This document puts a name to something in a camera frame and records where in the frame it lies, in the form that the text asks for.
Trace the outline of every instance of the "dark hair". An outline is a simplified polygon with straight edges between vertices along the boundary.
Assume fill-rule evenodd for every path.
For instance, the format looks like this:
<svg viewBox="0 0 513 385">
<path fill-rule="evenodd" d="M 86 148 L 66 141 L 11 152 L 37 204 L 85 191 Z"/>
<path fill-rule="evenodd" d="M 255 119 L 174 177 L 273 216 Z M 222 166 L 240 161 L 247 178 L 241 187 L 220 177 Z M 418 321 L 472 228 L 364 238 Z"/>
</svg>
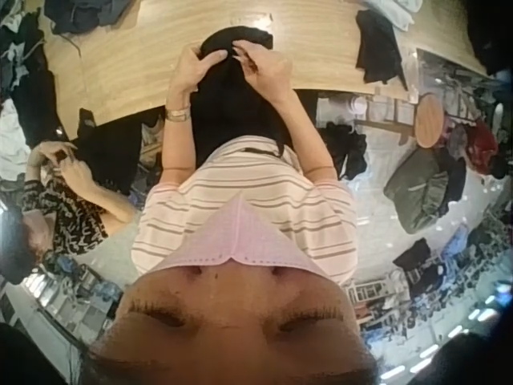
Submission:
<svg viewBox="0 0 513 385">
<path fill-rule="evenodd" d="M 19 285 L 35 267 L 37 256 L 29 246 L 22 210 L 12 207 L 0 213 L 0 274 Z"/>
<path fill-rule="evenodd" d="M 504 156 L 493 155 L 488 161 L 488 168 L 490 169 L 490 174 L 495 179 L 503 179 L 507 175 L 507 161 Z"/>
</svg>

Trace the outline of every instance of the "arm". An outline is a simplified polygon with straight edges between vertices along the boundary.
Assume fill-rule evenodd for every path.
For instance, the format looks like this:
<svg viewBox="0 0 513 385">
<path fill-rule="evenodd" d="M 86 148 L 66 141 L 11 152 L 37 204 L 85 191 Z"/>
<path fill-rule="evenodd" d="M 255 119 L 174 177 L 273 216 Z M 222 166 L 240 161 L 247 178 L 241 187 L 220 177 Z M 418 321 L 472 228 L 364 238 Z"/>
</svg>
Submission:
<svg viewBox="0 0 513 385">
<path fill-rule="evenodd" d="M 312 182 L 338 180 L 333 159 L 292 89 L 274 108 L 285 122 L 305 176 Z"/>
<path fill-rule="evenodd" d="M 100 216 L 108 235 L 112 235 L 130 222 L 137 209 L 123 195 L 98 186 L 87 165 L 72 157 L 60 163 L 61 173 L 75 194 L 106 211 Z"/>
<path fill-rule="evenodd" d="M 333 160 L 292 89 L 292 63 L 281 53 L 245 40 L 233 42 L 244 78 L 284 120 L 305 176 L 313 183 L 337 180 Z"/>
<path fill-rule="evenodd" d="M 208 70 L 228 56 L 227 51 L 214 51 L 199 60 L 199 53 L 197 47 L 185 47 L 169 83 L 160 183 L 182 184 L 196 170 L 191 94 Z"/>
</svg>

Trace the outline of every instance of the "person's hand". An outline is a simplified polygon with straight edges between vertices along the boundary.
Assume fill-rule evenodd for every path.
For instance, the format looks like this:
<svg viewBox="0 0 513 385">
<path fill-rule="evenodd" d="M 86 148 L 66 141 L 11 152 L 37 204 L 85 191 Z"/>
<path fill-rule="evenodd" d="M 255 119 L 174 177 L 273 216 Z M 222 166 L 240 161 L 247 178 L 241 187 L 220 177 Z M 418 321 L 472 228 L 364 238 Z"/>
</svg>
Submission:
<svg viewBox="0 0 513 385">
<path fill-rule="evenodd" d="M 228 57 L 226 50 L 219 50 L 199 60 L 199 53 L 199 47 L 187 46 L 182 50 L 169 82 L 170 92 L 190 94 L 196 91 L 198 83 L 208 70 Z"/>
<path fill-rule="evenodd" d="M 270 103 L 279 103 L 292 90 L 292 62 L 283 54 L 246 40 L 233 42 L 246 81 Z"/>
<path fill-rule="evenodd" d="M 85 198 L 96 187 L 91 170 L 85 162 L 67 157 L 59 166 L 66 184 L 79 197 Z"/>
<path fill-rule="evenodd" d="M 59 165 L 56 154 L 64 152 L 67 157 L 73 157 L 73 150 L 77 148 L 69 142 L 42 142 L 30 154 L 28 164 L 32 167 L 39 166 L 45 158 L 54 166 Z"/>
</svg>

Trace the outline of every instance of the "ceiling light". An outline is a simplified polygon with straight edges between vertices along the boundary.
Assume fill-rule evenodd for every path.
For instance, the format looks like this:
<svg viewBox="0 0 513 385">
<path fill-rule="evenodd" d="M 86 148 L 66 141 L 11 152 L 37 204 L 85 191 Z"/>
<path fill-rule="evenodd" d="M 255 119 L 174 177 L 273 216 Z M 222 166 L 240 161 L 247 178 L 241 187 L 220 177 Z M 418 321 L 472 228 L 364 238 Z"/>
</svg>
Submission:
<svg viewBox="0 0 513 385">
<path fill-rule="evenodd" d="M 457 325 L 453 330 L 450 331 L 450 333 L 447 335 L 447 337 L 453 338 L 453 337 L 457 336 L 462 330 L 463 330 L 463 326 Z"/>
<path fill-rule="evenodd" d="M 425 349 L 421 354 L 420 354 L 420 358 L 421 359 L 424 359 L 425 357 L 429 357 L 430 355 L 432 355 L 435 351 L 438 350 L 440 346 L 438 346 L 436 343 L 430 347 L 428 347 L 427 349 Z"/>
<path fill-rule="evenodd" d="M 414 367 L 411 367 L 410 373 L 419 373 L 422 369 L 427 367 L 431 363 L 431 359 L 425 359 L 415 365 Z"/>
<path fill-rule="evenodd" d="M 488 318 L 490 317 L 494 317 L 495 315 L 497 315 L 498 313 L 493 310 L 493 309 L 485 309 L 481 315 L 479 315 L 478 317 L 478 321 L 482 322 L 482 321 L 486 321 Z"/>
<path fill-rule="evenodd" d="M 475 319 L 475 318 L 479 315 L 479 313 L 481 313 L 481 310 L 479 310 L 479 309 L 474 310 L 474 311 L 473 311 L 473 312 L 468 316 L 468 319 L 470 319 L 470 320 Z"/>
<path fill-rule="evenodd" d="M 391 379 L 395 375 L 398 375 L 399 373 L 403 372 L 406 369 L 404 365 L 401 365 L 400 367 L 395 367 L 391 371 L 387 371 L 386 373 L 383 373 L 381 375 L 381 379 Z"/>
</svg>

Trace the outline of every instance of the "woman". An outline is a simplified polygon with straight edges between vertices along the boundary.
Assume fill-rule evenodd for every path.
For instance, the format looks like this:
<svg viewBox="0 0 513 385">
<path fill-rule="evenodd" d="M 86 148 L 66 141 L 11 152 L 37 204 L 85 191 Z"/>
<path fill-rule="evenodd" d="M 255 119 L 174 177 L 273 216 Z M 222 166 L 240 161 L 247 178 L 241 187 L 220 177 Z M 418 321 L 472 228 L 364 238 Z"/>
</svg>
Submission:
<svg viewBox="0 0 513 385">
<path fill-rule="evenodd" d="M 0 216 L 0 274 L 13 284 L 28 276 L 47 252 L 75 256 L 94 249 L 136 214 L 128 199 L 93 181 L 91 170 L 74 157 L 73 144 L 42 142 L 30 153 L 21 211 Z M 62 177 L 41 182 L 49 160 Z"/>
<path fill-rule="evenodd" d="M 248 41 L 233 50 L 296 152 L 279 157 L 273 140 L 242 136 L 195 169 L 189 98 L 228 52 L 200 60 L 184 49 L 169 86 L 163 175 L 133 246 L 142 277 L 85 355 L 82 384 L 375 381 L 334 282 L 356 268 L 352 197 L 291 88 L 291 62 Z"/>
</svg>

